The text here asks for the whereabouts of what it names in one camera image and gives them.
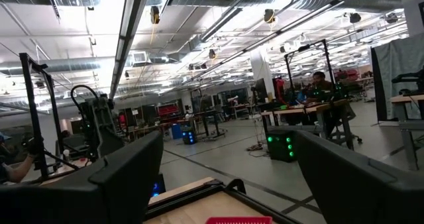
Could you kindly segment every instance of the ceiling light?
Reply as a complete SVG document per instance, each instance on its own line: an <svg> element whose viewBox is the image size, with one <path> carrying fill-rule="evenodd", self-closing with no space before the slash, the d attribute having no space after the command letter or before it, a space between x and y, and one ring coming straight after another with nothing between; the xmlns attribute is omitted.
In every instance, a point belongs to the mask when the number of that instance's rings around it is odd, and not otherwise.
<svg viewBox="0 0 424 224"><path fill-rule="evenodd" d="M215 59L217 57L215 51L213 49L209 50L209 58L210 59Z"/></svg>
<svg viewBox="0 0 424 224"><path fill-rule="evenodd" d="M273 23L275 22L275 11L273 9L265 9L264 13L264 22L265 23Z"/></svg>
<svg viewBox="0 0 424 224"><path fill-rule="evenodd" d="M237 8L237 5L242 0L236 0L234 3L230 5L230 7L221 15L217 22L215 22L210 28L208 28L202 35L200 35L200 41L206 42L213 35L215 35L219 29L221 29L224 25L226 25L231 19L233 19L236 15L238 15L242 9Z"/></svg>
<svg viewBox="0 0 424 224"><path fill-rule="evenodd" d="M358 23L361 21L361 16L358 13L351 13L350 17L349 17L349 21L350 23L354 24L354 23Z"/></svg>
<svg viewBox="0 0 424 224"><path fill-rule="evenodd" d="M388 24L392 24L392 23L396 23L399 19L397 18L398 16L396 16L395 13L390 13L388 14L384 20L388 23Z"/></svg>

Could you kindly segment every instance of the table leg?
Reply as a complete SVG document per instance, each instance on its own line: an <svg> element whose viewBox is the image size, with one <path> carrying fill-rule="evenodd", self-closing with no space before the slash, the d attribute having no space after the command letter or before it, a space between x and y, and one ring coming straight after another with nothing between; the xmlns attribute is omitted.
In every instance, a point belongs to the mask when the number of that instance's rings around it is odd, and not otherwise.
<svg viewBox="0 0 424 224"><path fill-rule="evenodd" d="M278 115L275 115L274 113L272 114L272 116L274 117L274 124L276 124L276 126L280 126L280 123L278 121Z"/></svg>
<svg viewBox="0 0 424 224"><path fill-rule="evenodd" d="M207 121L206 121L206 116L202 116L202 120L203 120L203 126L205 127L205 132L206 132L206 136L209 136L209 129L207 127Z"/></svg>
<svg viewBox="0 0 424 224"><path fill-rule="evenodd" d="M214 115L213 115L213 122L214 122L214 124L215 124L215 128L216 128L216 130L217 130L217 136L219 136L219 135L220 135L220 133L219 133L219 127L218 127L217 114L214 114Z"/></svg>
<svg viewBox="0 0 424 224"><path fill-rule="evenodd" d="M262 124L264 126L265 133L268 132L268 122L267 122L267 115L262 116Z"/></svg>
<svg viewBox="0 0 424 224"><path fill-rule="evenodd" d="M352 138L352 132L350 131L350 125L349 120L347 117L347 107L342 107L342 124L343 124L343 131L344 131L344 138L346 139L346 145L350 150L354 150L353 148L353 138Z"/></svg>
<svg viewBox="0 0 424 224"><path fill-rule="evenodd" d="M319 132L319 136L323 139L328 139L326 131L326 125L324 122L324 113L317 113L318 125L321 127L321 132Z"/></svg>
<svg viewBox="0 0 424 224"><path fill-rule="evenodd" d="M407 121L408 116L404 103L394 103L394 110L399 121ZM406 159L410 170L418 170L417 154L415 153L415 146L411 131L407 129L400 129L403 146L405 147Z"/></svg>

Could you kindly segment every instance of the floor line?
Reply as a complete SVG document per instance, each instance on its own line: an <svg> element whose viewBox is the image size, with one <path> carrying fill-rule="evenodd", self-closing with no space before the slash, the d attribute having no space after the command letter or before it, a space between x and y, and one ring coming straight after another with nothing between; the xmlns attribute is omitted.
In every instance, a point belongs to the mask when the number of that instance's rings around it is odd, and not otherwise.
<svg viewBox="0 0 424 224"><path fill-rule="evenodd" d="M288 208L284 209L281 212L283 214L286 214L287 215L287 214L291 213L292 211L296 210L299 207L306 207L307 206L306 208L308 208L308 209L310 209L310 210L312 210L314 212L317 212L317 213L322 214L321 213L321 210L318 207L315 207L314 205L308 204L312 200L313 200L313 196L309 196L309 197L301 200L300 203L296 203L294 205L291 205L291 206L289 206Z"/></svg>
<svg viewBox="0 0 424 224"><path fill-rule="evenodd" d="M214 171L214 172L216 172L216 173L218 173L218 174L224 175L224 176L226 176L226 177L229 177L229 178L232 178L232 179L236 179L236 178L241 179L241 180L243 180L243 182L244 182L245 184L247 184L247 185L249 185L249 186L252 186L253 188L256 188L256 189L262 190L262 191L267 192L267 193L269 193L269 194L272 194L272 195L274 195L274 196L276 196L276 197L279 197L279 198L282 198L282 199L285 199L285 200L291 201L292 203L299 204L300 206L302 206L302 207L304 207L304 208L306 208L306 209L309 209L309 210L311 210L311 211L315 211L315 212L317 212L317 213L321 213L321 212L320 212L320 211L319 211L316 207L313 207L313 206L311 206L311 205L307 205L306 203L302 203L302 201L300 201L300 200L298 200L298 199L295 199L295 198L289 197L289 196L287 196L287 195L281 194L281 193L276 192L276 191L274 191L274 190L271 190L271 189L269 189L269 188L267 188L267 187L264 187L264 186L262 186L262 185L260 185L260 184L257 184L257 183L254 183L254 182L251 182L251 181L249 181L249 180L245 180L244 178L239 178L239 177L237 177L237 176L234 176L234 175L232 175L232 174L226 173L226 172L224 172L224 171L220 171L220 170L218 170L218 169L216 169L216 168L212 168L212 167L210 167L210 166L207 166L207 165L204 165L204 164L202 164L202 163L196 162L196 161L194 161L194 160L191 160L191 159L189 159L189 158L187 158L187 157L181 156L181 155L176 154L176 153L174 153L174 152L171 152L171 151L169 151L169 150L164 150L164 151L166 151L166 152L168 152L168 153L170 153L170 154L176 155L176 156L178 156L178 157L180 157L180 158L182 158L182 159L184 159L184 160L187 160L188 162L191 162L191 163L193 163L193 164L196 164L196 165L201 166L201 167L203 167L203 168L206 168L206 169L208 169L208 170Z"/></svg>
<svg viewBox="0 0 424 224"><path fill-rule="evenodd" d="M224 147L224 146L227 146L227 145L230 145L230 144L234 144L234 143L237 143L237 142L240 142L240 141L246 140L246 139L250 139L250 138L253 138L253 137L255 137L255 136L256 136L256 135L252 135L252 136L250 136L250 137L246 137L246 138L243 138L243 139L240 139L240 140L236 140L236 141L230 142L230 143L228 143L228 144L223 144L223 145L221 145L221 146L216 146L215 148L210 148L210 149L208 149L208 150L204 150L204 151L201 151L201 152L197 152L197 153L195 153L195 154L190 154L190 155L187 155L187 156L181 156L181 157L188 158L188 157L195 156L195 155L198 155L198 154L201 154L201 153L204 153L204 152L208 152L208 151L211 151L211 150L214 150L214 149L217 149L217 148L222 148L222 147Z"/></svg>

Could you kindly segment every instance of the metal pole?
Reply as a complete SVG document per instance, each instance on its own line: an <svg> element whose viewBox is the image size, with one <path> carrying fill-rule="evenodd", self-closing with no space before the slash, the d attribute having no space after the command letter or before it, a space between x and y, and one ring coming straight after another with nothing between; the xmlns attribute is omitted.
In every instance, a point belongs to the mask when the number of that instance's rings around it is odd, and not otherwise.
<svg viewBox="0 0 424 224"><path fill-rule="evenodd" d="M37 163L39 164L41 176L43 178L48 178L48 167L46 163L46 157L44 156L44 143L41 135L40 121L38 120L38 113L36 108L36 103L34 102L34 88L32 86L31 72L30 72L30 62L29 55L27 53L20 53L19 58L22 63L22 70L25 79L26 94L28 96L28 106L31 114L32 129L34 132L34 141L37 145L38 156L36 158L36 167Z"/></svg>
<svg viewBox="0 0 424 224"><path fill-rule="evenodd" d="M47 74L46 72L43 72L42 74L44 76L44 80L46 81L48 92L50 94L50 100L52 101L52 112L53 112L53 118L54 118L54 126L56 127L56 134L58 135L59 152L60 154L63 154L64 140L62 137L62 131L60 129L60 124L59 124L58 107L56 105L56 100L54 99L54 89L53 89L54 81L50 74Z"/></svg>
<svg viewBox="0 0 424 224"><path fill-rule="evenodd" d="M332 71L331 65L330 65L330 57L329 57L329 50L327 48L327 41L325 39L323 39L321 42L324 44L325 58L327 59L327 66L328 66L329 73L330 73L331 83L333 84L333 91L335 91L336 90L336 83L334 81L333 71Z"/></svg>
<svg viewBox="0 0 424 224"><path fill-rule="evenodd" d="M292 92L291 98L293 99L294 98L294 94L295 94L295 90L294 90L294 85L293 85L292 73L290 72L289 54L286 54L284 56L284 58L286 59L287 73L289 75L289 80L290 80L290 89L292 90L291 91Z"/></svg>

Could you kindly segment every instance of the wall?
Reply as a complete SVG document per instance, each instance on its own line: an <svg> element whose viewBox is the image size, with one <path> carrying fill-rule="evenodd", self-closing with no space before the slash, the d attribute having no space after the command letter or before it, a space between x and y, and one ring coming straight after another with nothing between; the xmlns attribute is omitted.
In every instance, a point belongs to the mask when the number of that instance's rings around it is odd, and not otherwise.
<svg viewBox="0 0 424 224"><path fill-rule="evenodd" d="M424 0L403 0L409 36L424 32L423 18L418 7L421 2L424 2Z"/></svg>

